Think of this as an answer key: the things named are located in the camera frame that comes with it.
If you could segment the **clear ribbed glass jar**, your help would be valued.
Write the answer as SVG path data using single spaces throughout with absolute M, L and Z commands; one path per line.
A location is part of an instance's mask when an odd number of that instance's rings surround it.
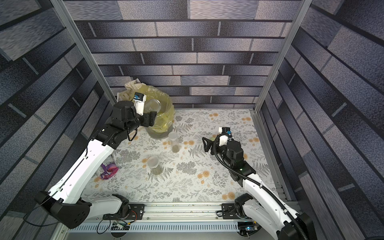
M 161 111 L 162 104 L 157 99 L 151 99 L 145 102 L 144 113 L 157 112 Z

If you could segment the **clear jar near left arm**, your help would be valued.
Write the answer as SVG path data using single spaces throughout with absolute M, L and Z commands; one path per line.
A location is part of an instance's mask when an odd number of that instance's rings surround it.
M 156 176 L 160 175 L 163 172 L 163 167 L 161 165 L 160 159 L 157 156 L 149 157 L 147 164 L 151 174 Z

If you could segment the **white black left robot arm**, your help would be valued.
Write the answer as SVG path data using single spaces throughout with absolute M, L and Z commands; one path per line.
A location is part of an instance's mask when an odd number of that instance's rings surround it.
M 129 200 L 121 195 L 99 199 L 81 197 L 88 181 L 121 142 L 140 126 L 152 127 L 157 112 L 144 113 L 143 101 L 121 101 L 113 106 L 106 123 L 92 135 L 85 152 L 48 192 L 37 194 L 36 202 L 53 218 L 69 229 L 85 220 L 108 216 L 121 220 L 130 214 Z

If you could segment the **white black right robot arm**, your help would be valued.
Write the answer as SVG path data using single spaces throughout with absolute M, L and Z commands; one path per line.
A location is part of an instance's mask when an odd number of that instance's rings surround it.
M 228 134 L 219 134 L 213 141 L 202 139 L 205 152 L 229 170 L 232 179 L 246 193 L 235 199 L 235 209 L 241 218 L 250 218 L 275 240 L 315 240 L 317 234 L 312 219 L 282 201 L 272 192 L 256 171 L 245 161 L 241 143 Z

